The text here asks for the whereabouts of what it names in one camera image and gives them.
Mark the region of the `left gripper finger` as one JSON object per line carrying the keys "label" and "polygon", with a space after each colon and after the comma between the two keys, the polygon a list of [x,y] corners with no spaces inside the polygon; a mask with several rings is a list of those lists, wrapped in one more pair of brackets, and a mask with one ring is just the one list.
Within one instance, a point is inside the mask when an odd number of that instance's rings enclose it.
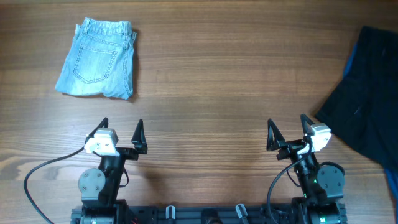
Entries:
{"label": "left gripper finger", "polygon": [[97,125],[97,127],[95,127],[94,130],[92,130],[91,133],[89,133],[89,135],[86,136],[85,142],[88,142],[88,140],[90,138],[94,137],[95,132],[97,132],[97,130],[99,130],[99,128],[108,128],[109,125],[109,120],[107,117],[104,117],[103,120],[100,122],[99,125]]}
{"label": "left gripper finger", "polygon": [[148,147],[147,147],[146,137],[144,134],[144,122],[142,119],[138,121],[131,142],[134,145],[134,150],[138,154],[147,154]]}

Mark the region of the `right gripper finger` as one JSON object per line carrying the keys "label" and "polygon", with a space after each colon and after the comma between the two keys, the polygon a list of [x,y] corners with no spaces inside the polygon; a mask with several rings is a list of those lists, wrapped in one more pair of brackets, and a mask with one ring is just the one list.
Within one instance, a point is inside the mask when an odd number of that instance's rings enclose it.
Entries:
{"label": "right gripper finger", "polygon": [[286,148],[287,144],[285,138],[272,119],[268,119],[267,121],[267,130],[267,151],[275,151]]}
{"label": "right gripper finger", "polygon": [[300,115],[300,120],[302,124],[303,133],[305,136],[312,136],[313,129],[312,126],[315,124],[306,114]]}

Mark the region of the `black shorts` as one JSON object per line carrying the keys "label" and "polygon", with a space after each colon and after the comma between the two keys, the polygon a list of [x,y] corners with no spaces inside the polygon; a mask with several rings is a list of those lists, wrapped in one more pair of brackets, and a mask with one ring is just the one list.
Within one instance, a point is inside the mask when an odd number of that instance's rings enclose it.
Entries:
{"label": "black shorts", "polygon": [[343,79],[315,117],[358,153],[397,170],[397,34],[364,26]]}

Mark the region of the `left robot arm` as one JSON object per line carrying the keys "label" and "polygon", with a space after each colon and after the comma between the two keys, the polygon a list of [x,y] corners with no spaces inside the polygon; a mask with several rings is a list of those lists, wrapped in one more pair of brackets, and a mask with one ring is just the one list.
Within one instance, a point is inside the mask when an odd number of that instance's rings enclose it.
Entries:
{"label": "left robot arm", "polygon": [[81,211],[74,211],[71,223],[139,223],[125,200],[118,200],[122,175],[126,175],[125,162],[136,161],[147,154],[143,120],[139,120],[132,136],[133,147],[118,147],[116,131],[108,127],[108,118],[86,137],[84,150],[100,156],[100,164],[88,169],[78,180],[83,203]]}

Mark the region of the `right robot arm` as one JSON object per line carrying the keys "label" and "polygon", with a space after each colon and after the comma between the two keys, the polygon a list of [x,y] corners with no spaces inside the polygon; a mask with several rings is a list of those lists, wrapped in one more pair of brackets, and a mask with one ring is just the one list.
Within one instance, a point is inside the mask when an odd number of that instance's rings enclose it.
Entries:
{"label": "right robot arm", "polygon": [[[272,181],[267,192],[265,217],[271,223],[344,224],[348,222],[343,198],[345,170],[339,164],[326,161],[319,163],[315,153],[325,148],[331,138],[331,129],[314,123],[301,114],[303,138],[286,141],[275,122],[267,121],[268,151],[277,151],[277,159],[290,159]],[[289,170],[294,170],[303,195],[294,197],[290,204],[271,204],[271,194],[277,181]]]}

